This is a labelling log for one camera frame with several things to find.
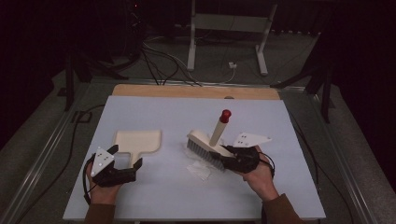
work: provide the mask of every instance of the brush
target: brush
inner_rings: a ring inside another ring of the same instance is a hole
[[[227,126],[230,116],[230,110],[225,109],[222,111],[215,131],[210,138],[209,136],[207,136],[207,134],[198,130],[191,130],[190,133],[187,135],[187,137],[189,138],[189,141],[187,142],[187,148],[195,152],[205,161],[213,164],[221,171],[225,170],[222,162],[214,159],[210,152],[219,153],[221,156],[224,157],[233,157],[233,154],[231,152],[219,145],[219,139],[225,127]]]

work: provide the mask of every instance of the triangular tag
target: triangular tag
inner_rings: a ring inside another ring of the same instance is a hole
[[[261,143],[271,141],[270,137],[253,133],[240,133],[233,142],[233,147],[254,147]]]
[[[96,176],[99,172],[105,169],[111,162],[114,161],[114,156],[108,153],[102,148],[98,148],[96,151],[95,159],[93,161],[93,167],[91,176]]]

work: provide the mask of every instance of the metal rail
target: metal rail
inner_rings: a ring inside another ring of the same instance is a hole
[[[78,91],[76,94],[76,101],[71,105],[68,112],[64,112],[58,124],[56,125],[52,135],[49,137],[47,144],[44,146],[40,155],[37,157],[30,170],[23,179],[20,187],[15,193],[11,203],[8,205],[6,212],[1,216],[0,223],[2,224],[13,224],[17,221],[21,215],[22,209],[24,208],[26,202],[29,200],[35,185],[37,184],[40,176],[47,167],[48,162],[58,146],[59,141],[64,135],[64,131],[67,128],[69,120],[72,118],[74,112],[76,111],[78,102],[81,100],[82,96],[85,94],[88,88],[88,84],[80,83]]]
[[[347,159],[345,158],[344,152],[341,149],[331,124],[324,122],[320,113],[320,100],[317,95],[308,95],[309,100],[314,108],[315,114],[318,117],[322,130],[325,132],[330,140],[330,149],[334,155],[335,161],[337,162],[337,167],[340,170],[340,174],[343,177],[346,188],[349,191],[352,202],[355,204],[356,210],[361,218],[361,223],[376,224],[378,223],[375,219],[373,212],[368,207],[363,195],[361,194],[361,189],[354,175],[352,174]]]

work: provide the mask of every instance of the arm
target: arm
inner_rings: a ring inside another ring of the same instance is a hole
[[[84,223],[86,224],[110,224],[113,222],[114,213],[116,209],[117,194],[121,185],[109,188],[101,188],[95,186],[91,178],[92,163],[88,165],[87,177],[90,181],[90,188],[92,189],[91,204],[85,216]]]
[[[264,155],[260,154],[260,157],[262,160],[268,162],[268,158]],[[250,187],[262,199],[262,206],[269,223],[303,223],[295,213],[286,195],[282,194],[279,196],[267,164],[260,162],[254,171],[247,174],[238,174],[243,177],[244,181],[247,181]]]

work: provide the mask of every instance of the hand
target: hand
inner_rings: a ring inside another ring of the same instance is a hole
[[[103,204],[115,204],[117,199],[117,194],[122,185],[116,185],[113,187],[102,188],[99,185],[96,185],[92,181],[91,177],[92,171],[92,162],[88,164],[86,175],[90,181],[90,189],[91,192],[91,203],[103,203]]]
[[[262,152],[260,147],[256,146],[258,152]],[[264,161],[269,162],[268,158],[260,154],[260,158]],[[259,162],[257,168],[247,174],[238,173],[247,181],[250,187],[259,195],[259,197],[264,201],[268,202],[277,197],[279,194],[275,188],[273,178],[271,175],[271,170],[267,164]]]

